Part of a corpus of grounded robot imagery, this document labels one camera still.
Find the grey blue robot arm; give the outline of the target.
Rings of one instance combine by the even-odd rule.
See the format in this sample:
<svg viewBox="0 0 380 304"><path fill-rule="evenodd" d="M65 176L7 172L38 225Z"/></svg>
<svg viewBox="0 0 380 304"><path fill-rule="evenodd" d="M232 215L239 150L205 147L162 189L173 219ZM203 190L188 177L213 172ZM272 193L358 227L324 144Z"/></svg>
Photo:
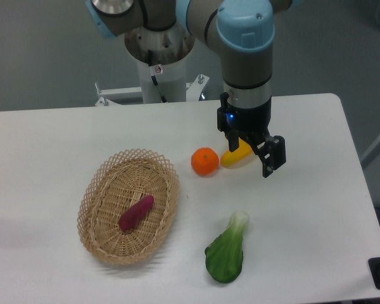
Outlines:
<svg viewBox="0 0 380 304"><path fill-rule="evenodd" d="M246 142L268 177L286 162L285 140L269 133L274 15L294 1L86 1L104 37L123 36L145 103L186 98L187 57L199 41L220 59L224 90L218 130L230 151Z"/></svg>

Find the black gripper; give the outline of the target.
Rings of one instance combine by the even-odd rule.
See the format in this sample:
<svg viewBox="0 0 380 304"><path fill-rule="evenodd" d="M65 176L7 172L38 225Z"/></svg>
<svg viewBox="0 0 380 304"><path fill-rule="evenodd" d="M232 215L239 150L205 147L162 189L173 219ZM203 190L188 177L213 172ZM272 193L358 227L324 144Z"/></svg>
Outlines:
<svg viewBox="0 0 380 304"><path fill-rule="evenodd" d="M229 151L239 148L239 137L251 143L252 150L262 162L262 175L270 176L286 162L286 145L282 136L269 135L271 101L255 108L239 108L229 103L229 94L220 95L217 109L217 128L224 132L229 142Z"/></svg>

